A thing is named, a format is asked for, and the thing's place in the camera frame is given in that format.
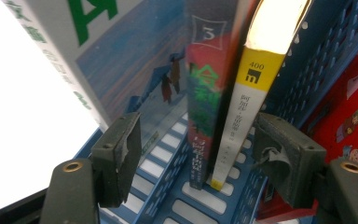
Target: clamp jaw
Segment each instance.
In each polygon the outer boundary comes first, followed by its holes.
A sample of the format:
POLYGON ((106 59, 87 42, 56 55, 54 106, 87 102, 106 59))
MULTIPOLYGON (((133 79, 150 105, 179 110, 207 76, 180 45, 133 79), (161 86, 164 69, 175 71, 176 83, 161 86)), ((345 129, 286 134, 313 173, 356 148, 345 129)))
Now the clamp jaw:
POLYGON ((99 206, 127 201, 142 152, 139 118, 130 113, 117 119, 91 148, 90 160, 54 169, 40 223, 99 223, 99 206))
POLYGON ((287 121, 257 115, 253 156, 282 198, 293 208, 311 208, 316 199, 318 223, 358 223, 358 163, 336 159, 327 165, 325 155, 287 121))

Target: red object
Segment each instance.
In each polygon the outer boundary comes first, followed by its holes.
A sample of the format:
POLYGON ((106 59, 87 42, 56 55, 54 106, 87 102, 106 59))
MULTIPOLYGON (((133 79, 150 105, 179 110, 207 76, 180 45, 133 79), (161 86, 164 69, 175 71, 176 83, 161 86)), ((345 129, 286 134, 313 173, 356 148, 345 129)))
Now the red object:
POLYGON ((264 202, 263 199, 260 200, 256 221, 259 224, 272 224, 299 217, 315 216, 316 208, 317 202, 315 201, 312 208, 293 209, 282 199, 278 192, 274 190, 270 201, 264 202))
MULTIPOLYGON (((315 108, 301 131, 327 150, 327 163, 338 157, 358 162, 358 55, 315 108)), ((316 207, 315 201, 311 209, 293 209, 275 191, 272 200, 260 202, 257 222, 267 224, 313 216, 316 207)))
POLYGON ((219 148, 220 136, 228 108, 228 87, 235 80, 230 72, 233 64, 231 35, 224 34, 211 40, 187 46, 188 134, 191 146, 192 169, 190 186, 201 189, 207 179, 219 148))
POLYGON ((161 80, 161 91, 162 91, 163 101, 164 102, 168 101, 168 104, 171 103, 171 95, 172 95, 170 83, 171 80, 166 75, 164 75, 161 80))

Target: plastic slot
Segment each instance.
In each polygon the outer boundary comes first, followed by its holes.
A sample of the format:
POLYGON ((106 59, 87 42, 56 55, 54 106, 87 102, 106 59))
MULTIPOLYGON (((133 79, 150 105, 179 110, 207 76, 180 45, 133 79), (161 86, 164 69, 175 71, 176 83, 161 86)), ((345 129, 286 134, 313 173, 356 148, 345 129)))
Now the plastic slot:
POLYGON ((159 178, 162 172, 164 171, 163 167, 155 164, 150 160, 144 160, 144 162, 142 162, 142 164, 139 167, 156 178, 159 178))
POLYGON ((184 119, 184 120, 188 120, 188 114, 187 114, 187 113, 185 113, 185 114, 182 116, 182 119, 184 119))
POLYGON ((123 203, 123 205, 135 214, 138 214, 142 206, 144 205, 144 201, 140 200, 139 198, 135 197, 133 194, 130 193, 127 202, 123 203))
POLYGON ((162 224, 179 224, 179 222, 173 220, 172 218, 168 217, 165 218, 164 222, 162 224))
POLYGON ((172 210, 177 215, 185 218, 186 220, 192 223, 209 223, 209 224, 218 224, 214 219, 206 216, 199 210, 194 207, 184 203, 180 200, 176 200, 173 203, 172 210))
POLYGON ((252 147, 252 142, 249 141, 249 139, 246 139, 245 141, 243 141, 242 147, 251 148, 252 147))
POLYGON ((119 217, 118 215, 114 214, 113 212, 111 212, 109 209, 107 208, 101 208, 101 210, 103 212, 105 212, 108 216, 110 217, 115 217, 118 219, 118 221, 120 221, 120 223, 122 224, 130 224, 129 222, 127 222, 126 220, 124 220, 123 218, 119 217))
POLYGON ((154 185, 139 175, 135 175, 132 180, 132 186, 145 195, 149 195, 154 185))
POLYGON ((172 126, 172 129, 173 129, 174 131, 176 131, 177 133, 179 133, 179 134, 185 134, 185 132, 186 132, 186 126, 185 126, 185 124, 180 123, 180 122, 176 122, 176 123, 172 126))
POLYGON ((252 127, 248 134, 255 135, 255 127, 252 127))
POLYGON ((164 135, 164 137, 162 137, 161 142, 167 144, 170 147, 178 148, 180 144, 180 139, 167 133, 164 135))
MULTIPOLYGON (((206 183, 211 186, 212 181, 212 175, 209 175, 209 178, 207 179, 206 183)), ((220 189, 220 192, 223 193, 226 196, 231 196, 232 192, 234 191, 234 186, 228 182, 226 182, 222 189, 220 189)))
POLYGON ((246 161, 246 156, 243 153, 238 154, 236 162, 244 163, 246 161))
POLYGON ((241 172, 239 169, 232 167, 231 170, 229 170, 228 176, 233 179, 238 179, 238 177, 240 177, 240 174, 241 172))
POLYGON ((168 163, 172 157, 172 153, 165 150, 162 147, 154 147, 153 150, 150 152, 153 156, 159 158, 162 161, 165 161, 168 163))
POLYGON ((188 182, 185 182, 182 186, 182 192, 188 197, 215 211, 215 213, 219 215, 224 214, 226 211, 227 204, 225 201, 217 198, 204 189, 198 190, 191 188, 188 182))

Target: yellow label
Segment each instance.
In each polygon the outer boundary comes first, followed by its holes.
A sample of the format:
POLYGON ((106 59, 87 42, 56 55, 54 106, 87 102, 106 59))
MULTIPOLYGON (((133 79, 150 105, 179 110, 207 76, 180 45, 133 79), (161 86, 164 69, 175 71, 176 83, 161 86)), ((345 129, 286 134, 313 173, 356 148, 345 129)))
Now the yellow label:
POLYGON ((212 179, 212 181, 211 181, 211 187, 213 188, 213 189, 217 189, 217 190, 221 190, 222 188, 223 188, 223 185, 224 185, 225 183, 222 183, 222 182, 220 182, 220 181, 218 181, 218 180, 215 180, 215 179, 212 179))
POLYGON ((268 91, 281 68, 284 54, 245 47, 236 82, 261 91, 268 91))

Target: brass screw hole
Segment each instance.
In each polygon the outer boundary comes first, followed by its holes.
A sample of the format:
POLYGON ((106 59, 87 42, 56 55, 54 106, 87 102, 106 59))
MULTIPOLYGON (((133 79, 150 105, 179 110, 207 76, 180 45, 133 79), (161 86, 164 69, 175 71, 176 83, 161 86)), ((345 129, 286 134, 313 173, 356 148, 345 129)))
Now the brass screw hole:
POLYGON ((348 162, 348 161, 343 161, 341 163, 341 168, 348 171, 348 172, 352 172, 355 174, 358 174, 358 165, 352 162, 348 162))
POLYGON ((73 161, 71 163, 66 164, 62 169, 64 172, 69 173, 69 172, 80 170, 82 167, 83 167, 83 163, 78 161, 73 161))

